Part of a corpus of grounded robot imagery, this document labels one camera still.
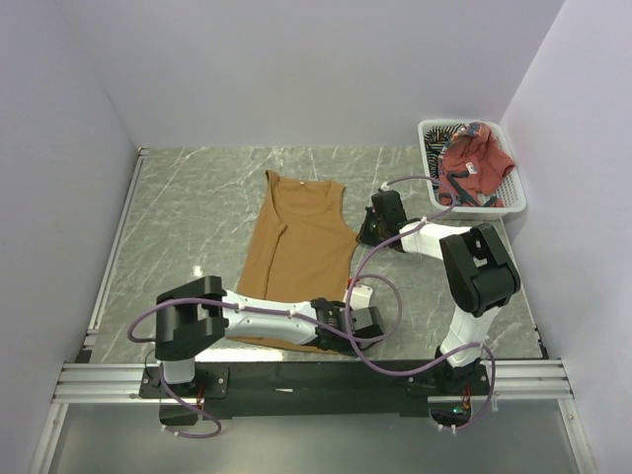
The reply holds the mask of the tan ribbed tank top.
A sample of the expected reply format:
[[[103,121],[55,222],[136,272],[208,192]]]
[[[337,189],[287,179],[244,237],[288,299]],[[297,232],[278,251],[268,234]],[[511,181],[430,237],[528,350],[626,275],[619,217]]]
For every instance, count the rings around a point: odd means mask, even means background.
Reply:
[[[340,302],[356,234],[343,217],[345,186],[266,172],[265,198],[237,293],[281,303]]]

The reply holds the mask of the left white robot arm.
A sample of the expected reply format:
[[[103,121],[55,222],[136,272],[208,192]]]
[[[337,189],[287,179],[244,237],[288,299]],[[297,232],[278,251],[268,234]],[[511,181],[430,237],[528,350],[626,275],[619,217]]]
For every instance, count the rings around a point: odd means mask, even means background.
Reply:
[[[282,342],[352,356],[346,333],[360,339],[360,348],[384,335],[374,306],[353,309],[347,321],[341,301],[256,299],[225,290],[219,276],[204,276],[164,292],[156,303],[155,356],[163,365],[162,384],[177,397],[196,388],[195,357],[223,338]]]

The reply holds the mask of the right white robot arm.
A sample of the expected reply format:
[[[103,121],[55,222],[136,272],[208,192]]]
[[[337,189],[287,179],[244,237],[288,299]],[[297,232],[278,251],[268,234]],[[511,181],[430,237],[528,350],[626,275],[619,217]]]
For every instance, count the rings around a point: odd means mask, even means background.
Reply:
[[[482,346],[500,311],[520,290],[514,262],[497,230],[428,223],[407,217],[400,195],[380,191],[371,197],[359,231],[361,244],[388,247],[443,262],[455,303],[447,335],[435,355],[445,359],[432,368],[437,391],[454,394],[480,373]]]

